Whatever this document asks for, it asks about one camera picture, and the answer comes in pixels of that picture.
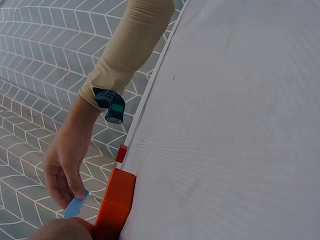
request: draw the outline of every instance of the orange clamp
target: orange clamp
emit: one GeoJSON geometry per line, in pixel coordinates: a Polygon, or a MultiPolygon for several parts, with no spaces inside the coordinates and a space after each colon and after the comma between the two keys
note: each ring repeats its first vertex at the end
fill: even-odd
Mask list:
{"type": "Polygon", "coordinates": [[[94,240],[116,240],[131,210],[136,176],[121,169],[111,172],[93,230],[94,240]]]}

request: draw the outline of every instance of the white panel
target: white panel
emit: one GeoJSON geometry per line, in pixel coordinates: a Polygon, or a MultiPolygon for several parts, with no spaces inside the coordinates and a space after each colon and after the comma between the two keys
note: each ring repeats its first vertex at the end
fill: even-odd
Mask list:
{"type": "Polygon", "coordinates": [[[192,0],[123,168],[122,240],[320,239],[320,3],[192,0]]]}

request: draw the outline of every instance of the green screen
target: green screen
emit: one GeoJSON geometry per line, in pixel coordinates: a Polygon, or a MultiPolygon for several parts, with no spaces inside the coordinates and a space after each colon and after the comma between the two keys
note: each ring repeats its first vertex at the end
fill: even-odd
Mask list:
{"type": "Polygon", "coordinates": [[[111,109],[118,112],[122,112],[124,110],[124,107],[118,104],[111,104],[111,109]]]}

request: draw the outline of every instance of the wrist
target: wrist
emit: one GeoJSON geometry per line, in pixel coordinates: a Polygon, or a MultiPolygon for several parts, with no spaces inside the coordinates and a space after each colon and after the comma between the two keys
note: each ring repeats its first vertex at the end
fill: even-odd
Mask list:
{"type": "Polygon", "coordinates": [[[67,124],[79,127],[85,132],[92,131],[94,124],[101,114],[101,111],[87,102],[83,97],[78,96],[66,119],[67,124]]]}

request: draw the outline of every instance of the hand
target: hand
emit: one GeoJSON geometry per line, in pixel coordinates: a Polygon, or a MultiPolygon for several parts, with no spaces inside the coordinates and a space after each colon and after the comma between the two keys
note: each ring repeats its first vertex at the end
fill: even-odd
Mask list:
{"type": "Polygon", "coordinates": [[[92,224],[81,218],[60,218],[43,225],[27,240],[93,240],[93,229],[92,224]]]}
{"type": "Polygon", "coordinates": [[[78,199],[85,197],[80,166],[88,151],[92,129],[100,113],[79,97],[45,156],[46,187],[63,209],[66,209],[74,196],[78,199]]]}

